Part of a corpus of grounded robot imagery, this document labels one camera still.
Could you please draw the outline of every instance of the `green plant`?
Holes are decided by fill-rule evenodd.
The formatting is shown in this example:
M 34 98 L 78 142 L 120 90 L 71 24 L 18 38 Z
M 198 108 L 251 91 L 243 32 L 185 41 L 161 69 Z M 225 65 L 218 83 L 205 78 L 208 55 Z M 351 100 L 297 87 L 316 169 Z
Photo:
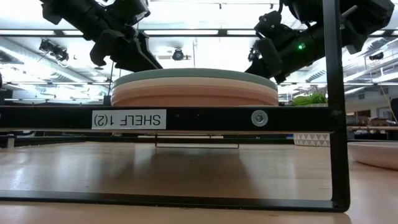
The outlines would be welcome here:
M 294 106 L 305 106 L 311 104 L 328 103 L 326 97 L 326 90 L 318 90 L 315 87 L 315 91 L 308 96 L 298 96 L 293 99 Z

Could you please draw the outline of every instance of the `shelf label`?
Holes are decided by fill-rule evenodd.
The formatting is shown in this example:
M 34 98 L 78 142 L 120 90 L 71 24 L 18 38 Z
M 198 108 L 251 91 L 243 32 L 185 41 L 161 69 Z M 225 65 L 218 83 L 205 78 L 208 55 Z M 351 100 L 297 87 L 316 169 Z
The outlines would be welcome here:
M 166 129 L 166 110 L 94 110 L 92 129 Z

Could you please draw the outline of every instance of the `black metal shelf frame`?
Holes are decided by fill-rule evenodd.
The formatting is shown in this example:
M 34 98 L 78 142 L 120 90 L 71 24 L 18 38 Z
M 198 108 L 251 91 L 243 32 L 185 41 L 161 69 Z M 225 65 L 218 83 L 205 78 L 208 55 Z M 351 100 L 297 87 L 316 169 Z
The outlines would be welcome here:
M 339 0 L 323 0 L 329 107 L 162 108 L 167 110 L 167 131 L 233 131 L 238 133 L 324 131 L 331 133 L 333 187 L 331 200 L 203 198 L 13 190 L 0 190 L 0 200 L 313 212 L 347 211 L 350 194 L 339 8 Z M 58 131 L 91 129 L 93 111 L 120 109 L 143 108 L 0 106 L 0 128 L 3 130 L 56 129 Z M 256 111 L 266 113 L 268 121 L 265 126 L 254 124 L 251 118 Z

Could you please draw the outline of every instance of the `white bowl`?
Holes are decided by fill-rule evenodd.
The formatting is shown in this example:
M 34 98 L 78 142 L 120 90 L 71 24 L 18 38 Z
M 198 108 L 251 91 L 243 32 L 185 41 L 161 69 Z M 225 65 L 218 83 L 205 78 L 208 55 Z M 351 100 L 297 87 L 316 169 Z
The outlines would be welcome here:
M 360 163 L 398 170 L 398 142 L 350 142 L 348 150 Z

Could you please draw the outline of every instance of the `metal screw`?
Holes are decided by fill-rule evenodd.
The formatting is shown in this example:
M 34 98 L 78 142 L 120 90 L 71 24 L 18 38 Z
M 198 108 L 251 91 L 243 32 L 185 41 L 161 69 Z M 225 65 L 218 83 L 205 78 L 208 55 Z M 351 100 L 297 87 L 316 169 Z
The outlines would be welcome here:
M 257 127 L 263 127 L 268 123 L 268 115 L 262 110 L 257 110 L 251 115 L 251 121 Z

